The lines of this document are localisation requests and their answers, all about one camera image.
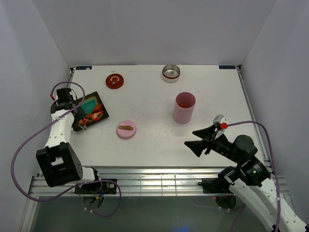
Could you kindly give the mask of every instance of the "teal object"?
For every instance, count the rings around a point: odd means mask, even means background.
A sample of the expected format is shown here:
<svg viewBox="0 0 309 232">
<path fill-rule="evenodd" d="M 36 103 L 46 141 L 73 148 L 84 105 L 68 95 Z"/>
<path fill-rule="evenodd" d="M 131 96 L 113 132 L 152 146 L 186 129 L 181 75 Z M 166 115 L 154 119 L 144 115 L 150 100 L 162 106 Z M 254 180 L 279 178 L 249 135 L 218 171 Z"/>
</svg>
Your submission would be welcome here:
<svg viewBox="0 0 309 232">
<path fill-rule="evenodd" d="M 90 114 L 91 111 L 93 111 L 93 109 L 96 107 L 97 104 L 98 104 L 97 99 L 95 97 L 92 97 L 92 98 L 85 100 L 84 103 L 82 104 L 81 108 L 87 114 Z"/>
</svg>

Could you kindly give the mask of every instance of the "black label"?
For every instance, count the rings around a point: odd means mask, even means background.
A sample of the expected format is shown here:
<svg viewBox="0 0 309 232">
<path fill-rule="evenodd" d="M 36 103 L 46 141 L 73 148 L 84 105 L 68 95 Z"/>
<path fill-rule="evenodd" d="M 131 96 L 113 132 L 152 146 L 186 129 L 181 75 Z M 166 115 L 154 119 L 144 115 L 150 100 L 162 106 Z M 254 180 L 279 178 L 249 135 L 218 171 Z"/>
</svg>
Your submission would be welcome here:
<svg viewBox="0 0 309 232">
<path fill-rule="evenodd" d="M 76 66 L 76 70 L 91 70 L 92 66 Z"/>
<path fill-rule="evenodd" d="M 219 65 L 219 69 L 236 69 L 235 65 Z"/>
</svg>

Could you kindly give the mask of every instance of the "gray floor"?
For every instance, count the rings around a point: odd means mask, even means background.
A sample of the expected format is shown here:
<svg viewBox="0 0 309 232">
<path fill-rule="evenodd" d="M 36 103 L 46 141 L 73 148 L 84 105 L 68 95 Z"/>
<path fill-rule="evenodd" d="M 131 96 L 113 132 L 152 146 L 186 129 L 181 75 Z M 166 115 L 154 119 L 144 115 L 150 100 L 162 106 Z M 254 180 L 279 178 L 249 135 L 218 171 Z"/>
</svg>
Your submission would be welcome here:
<svg viewBox="0 0 309 232">
<path fill-rule="evenodd" d="M 213 197 L 127 197 L 112 218 L 84 210 L 82 197 L 60 197 L 39 203 L 32 232 L 229 232 L 236 212 L 199 208 L 216 206 Z M 109 213 L 116 197 L 106 197 L 99 211 Z M 262 223 L 245 208 L 234 232 L 265 232 Z"/>
</svg>

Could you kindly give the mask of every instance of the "brown handle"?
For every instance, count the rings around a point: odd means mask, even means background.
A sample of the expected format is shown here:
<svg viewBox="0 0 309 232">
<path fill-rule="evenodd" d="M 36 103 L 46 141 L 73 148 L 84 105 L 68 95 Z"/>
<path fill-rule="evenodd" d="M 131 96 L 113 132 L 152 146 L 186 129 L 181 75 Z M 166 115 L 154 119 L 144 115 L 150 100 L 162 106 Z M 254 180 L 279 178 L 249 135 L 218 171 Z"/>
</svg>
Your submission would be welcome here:
<svg viewBox="0 0 309 232">
<path fill-rule="evenodd" d="M 119 126 L 118 127 L 119 129 L 121 129 L 121 130 L 133 130 L 133 127 L 131 127 L 131 126 Z"/>
</svg>

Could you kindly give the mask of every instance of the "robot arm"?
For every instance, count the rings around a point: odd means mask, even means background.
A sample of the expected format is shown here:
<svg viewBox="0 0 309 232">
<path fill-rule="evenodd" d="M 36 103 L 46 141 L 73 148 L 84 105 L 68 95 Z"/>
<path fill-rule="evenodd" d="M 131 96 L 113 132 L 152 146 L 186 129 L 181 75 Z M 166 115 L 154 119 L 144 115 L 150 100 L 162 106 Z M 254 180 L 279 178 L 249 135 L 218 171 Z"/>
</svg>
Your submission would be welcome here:
<svg viewBox="0 0 309 232">
<path fill-rule="evenodd" d="M 236 168 L 224 169 L 218 174 L 218 178 L 223 181 L 227 189 L 248 204 L 267 231 L 270 231 L 269 227 L 271 224 L 274 225 L 278 211 L 275 184 L 264 164 L 255 157 L 257 148 L 249 136 L 239 135 L 233 143 L 230 143 L 222 132 L 219 133 L 227 128 L 226 124 L 222 123 L 222 118 L 224 118 L 223 115 L 217 116 L 213 122 L 214 125 L 193 132 L 202 139 L 201 141 L 190 141 L 184 144 L 198 157 L 205 149 L 205 154 L 214 150 L 237 163 Z M 245 184 L 242 188 L 240 188 L 241 182 Z M 293 212 L 283 197 L 281 197 L 280 219 L 281 232 L 309 231 L 309 227 Z"/>
<path fill-rule="evenodd" d="M 51 115 L 53 121 L 58 121 L 51 126 L 44 149 L 38 150 L 36 154 L 49 187 L 68 182 L 83 183 L 99 180 L 97 171 L 94 168 L 83 167 L 70 145 L 71 128 L 84 118 L 86 113 L 79 107 L 76 111 L 59 118 L 76 105 L 70 88 L 57 90 L 57 98 L 51 106 Z"/>
</svg>

